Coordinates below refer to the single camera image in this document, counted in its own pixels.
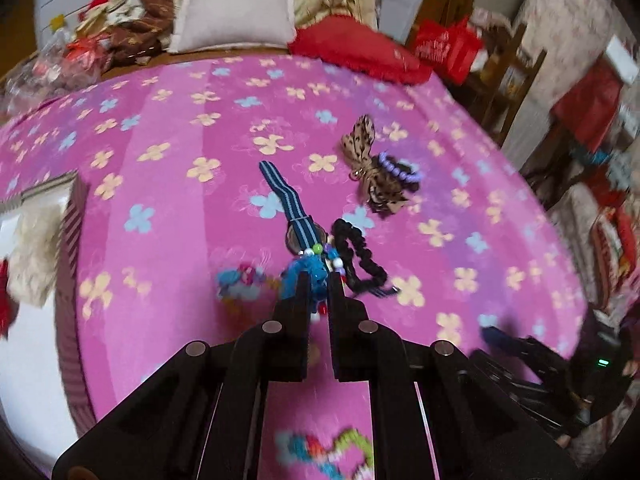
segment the white pillow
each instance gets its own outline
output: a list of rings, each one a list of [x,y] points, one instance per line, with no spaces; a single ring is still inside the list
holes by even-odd
[[[169,52],[287,46],[295,38],[294,0],[182,0]]]

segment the pink blanket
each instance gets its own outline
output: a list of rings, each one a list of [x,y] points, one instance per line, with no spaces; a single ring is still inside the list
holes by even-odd
[[[409,205],[385,220],[358,203],[337,150],[365,113],[378,131],[373,152],[425,175]],[[401,289],[363,297],[371,319],[465,352],[482,346],[479,329],[492,324],[565,356],[575,345],[585,304],[554,229],[436,76],[409,88],[291,56],[182,63],[52,102],[0,139],[6,196],[73,168],[90,184],[77,313],[98,418],[187,342],[222,343],[268,315],[267,300],[225,308],[214,282],[240,262],[277,276],[291,260],[262,159],[326,229],[340,217],[362,229]],[[334,444],[348,448],[330,457],[334,478],[367,472],[367,385],[334,381],[326,318],[313,325],[311,347],[308,380],[270,388],[261,478],[327,478],[319,465]],[[296,438],[313,448],[312,462],[290,452]]]

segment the black scrunchie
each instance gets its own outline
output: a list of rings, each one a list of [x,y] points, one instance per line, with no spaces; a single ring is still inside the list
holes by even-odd
[[[355,294],[381,287],[386,283],[386,271],[371,259],[371,250],[367,249],[367,243],[360,229],[339,218],[334,222],[331,232],[334,235],[335,248],[342,260],[347,286]],[[360,259],[362,270],[371,276],[369,280],[361,280],[357,276],[353,267],[354,251]]]

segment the leopard print bow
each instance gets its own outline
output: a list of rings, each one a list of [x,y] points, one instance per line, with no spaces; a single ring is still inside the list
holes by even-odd
[[[400,183],[371,156],[376,130],[371,117],[363,115],[350,134],[342,136],[342,150],[351,167],[351,178],[360,181],[360,199],[369,202],[372,211],[397,213],[407,198]]]

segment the blue striped strap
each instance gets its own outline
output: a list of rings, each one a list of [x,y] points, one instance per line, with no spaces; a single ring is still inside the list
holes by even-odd
[[[305,210],[302,209],[300,197],[296,190],[286,183],[272,162],[262,160],[258,167],[260,167],[260,171],[264,175],[267,184],[269,184],[273,192],[280,199],[280,202],[282,202],[284,214],[289,224],[293,226],[300,248],[304,250],[313,247],[315,244],[319,244],[320,240],[314,221],[311,216],[306,214]]]

